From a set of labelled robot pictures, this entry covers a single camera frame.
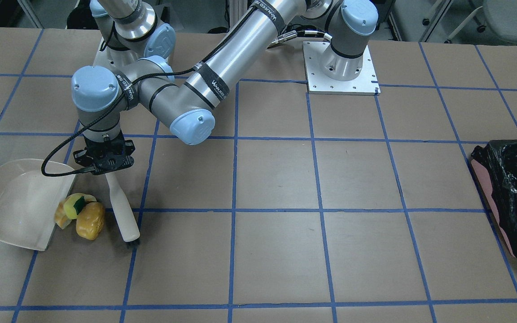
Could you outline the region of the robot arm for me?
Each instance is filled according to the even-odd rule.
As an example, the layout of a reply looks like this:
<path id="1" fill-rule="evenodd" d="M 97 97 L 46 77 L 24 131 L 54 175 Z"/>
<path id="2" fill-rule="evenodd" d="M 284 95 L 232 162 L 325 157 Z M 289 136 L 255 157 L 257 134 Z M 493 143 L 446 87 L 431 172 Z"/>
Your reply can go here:
<path id="1" fill-rule="evenodd" d="M 91 0 L 90 10 L 102 34 L 93 65 L 119 68 L 153 56 L 168 62 L 176 33 L 150 4 L 142 0 Z"/>
<path id="2" fill-rule="evenodd" d="M 224 39 L 182 71 L 177 85 L 167 62 L 175 31 L 141 0 L 92 0 L 92 16 L 110 53 L 105 66 L 85 66 L 71 80 L 85 148 L 74 151 L 80 172 L 102 175 L 133 165 L 135 146 L 123 137 L 120 113 L 148 109 L 183 143 L 197 145 L 215 127 L 213 109 L 253 62 L 273 45 L 318 31 L 303 43 L 308 89 L 324 94 L 379 94 L 368 41 L 379 22 L 369 0 L 255 0 Z"/>

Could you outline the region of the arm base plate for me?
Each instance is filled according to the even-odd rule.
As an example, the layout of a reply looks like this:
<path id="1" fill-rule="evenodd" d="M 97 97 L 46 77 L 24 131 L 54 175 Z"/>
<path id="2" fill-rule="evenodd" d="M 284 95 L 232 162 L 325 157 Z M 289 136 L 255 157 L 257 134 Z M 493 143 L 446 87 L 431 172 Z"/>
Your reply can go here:
<path id="1" fill-rule="evenodd" d="M 329 42 L 303 42 L 304 68 L 310 94 L 381 94 L 369 47 L 358 58 L 337 55 Z"/>

